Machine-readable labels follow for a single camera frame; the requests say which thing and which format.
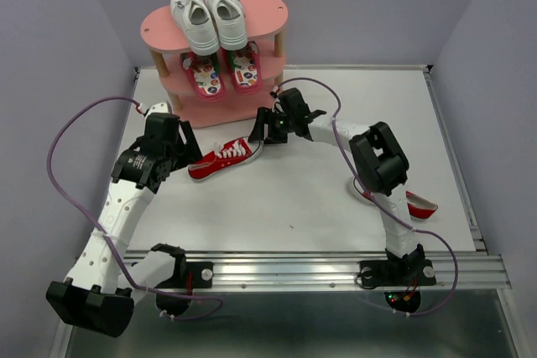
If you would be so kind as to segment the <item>red canvas sneaker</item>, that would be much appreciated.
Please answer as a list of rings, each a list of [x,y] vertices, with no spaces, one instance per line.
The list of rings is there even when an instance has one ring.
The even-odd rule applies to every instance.
[[[201,161],[188,167],[188,175],[194,181],[203,181],[224,170],[251,163],[262,151],[261,142],[251,143],[248,137],[238,137],[217,144]]]
[[[355,179],[347,182],[347,191],[350,195],[365,205],[374,205],[370,198],[364,193],[359,183]],[[438,205],[434,204],[410,191],[406,191],[406,200],[409,214],[416,220],[427,220],[438,210]]]

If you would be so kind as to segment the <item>pink patterned flip-flop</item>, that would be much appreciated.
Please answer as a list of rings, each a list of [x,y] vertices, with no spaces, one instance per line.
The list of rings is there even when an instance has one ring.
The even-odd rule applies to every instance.
[[[223,51],[232,87],[236,93],[253,94],[263,86],[259,54],[259,47],[254,41],[249,41],[242,49]]]
[[[183,53],[180,65],[195,95],[202,101],[219,101],[226,95],[217,53],[207,56]]]

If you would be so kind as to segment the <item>white sneaker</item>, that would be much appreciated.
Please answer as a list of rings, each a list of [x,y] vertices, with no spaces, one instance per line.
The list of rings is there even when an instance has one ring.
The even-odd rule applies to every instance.
[[[223,49],[234,51],[248,44],[246,16],[240,0],[205,0]]]
[[[220,49],[210,12],[203,0],[170,0],[170,13],[192,52],[208,56]]]

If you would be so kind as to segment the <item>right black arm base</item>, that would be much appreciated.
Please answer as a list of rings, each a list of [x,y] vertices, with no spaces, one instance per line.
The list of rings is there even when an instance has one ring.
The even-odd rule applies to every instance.
[[[391,309],[416,314],[421,304],[419,288],[436,285],[431,260],[425,258],[420,244],[403,257],[396,257],[388,250],[386,256],[383,260],[360,261],[354,283],[364,290],[386,288],[384,297]]]

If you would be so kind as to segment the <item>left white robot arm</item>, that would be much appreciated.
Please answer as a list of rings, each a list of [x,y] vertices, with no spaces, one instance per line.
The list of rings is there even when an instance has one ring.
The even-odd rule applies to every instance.
[[[201,151],[190,124],[163,104],[151,107],[143,135],[114,165],[97,228],[65,279],[51,282],[47,289],[45,298],[64,323],[118,337],[144,291],[162,282],[188,282],[185,252],[178,246],[152,247],[129,276],[120,264],[160,185],[174,171],[199,160]]]

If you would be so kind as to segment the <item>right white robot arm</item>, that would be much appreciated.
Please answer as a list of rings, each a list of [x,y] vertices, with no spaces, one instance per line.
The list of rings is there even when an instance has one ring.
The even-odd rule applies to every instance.
[[[369,193],[369,200],[380,209],[386,240],[386,273],[396,283],[404,283],[416,273],[416,262],[425,257],[423,247],[408,223],[409,207],[405,184],[409,161],[388,124],[370,127],[351,124],[312,111],[300,91],[291,88],[273,93],[274,106],[260,107],[248,141],[281,144],[290,133],[312,142],[340,149],[344,158],[352,157],[352,174]]]

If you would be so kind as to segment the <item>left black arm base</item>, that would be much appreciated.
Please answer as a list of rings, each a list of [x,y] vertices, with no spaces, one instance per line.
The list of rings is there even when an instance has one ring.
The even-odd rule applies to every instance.
[[[192,295],[195,288],[208,289],[212,287],[213,262],[187,262],[185,251],[182,248],[164,243],[158,243],[150,251],[165,254],[173,260],[171,274],[165,276],[164,280],[156,285],[156,288],[180,288]],[[186,319],[187,309],[193,306],[191,299],[164,295],[157,295],[155,303],[161,312],[180,319]]]

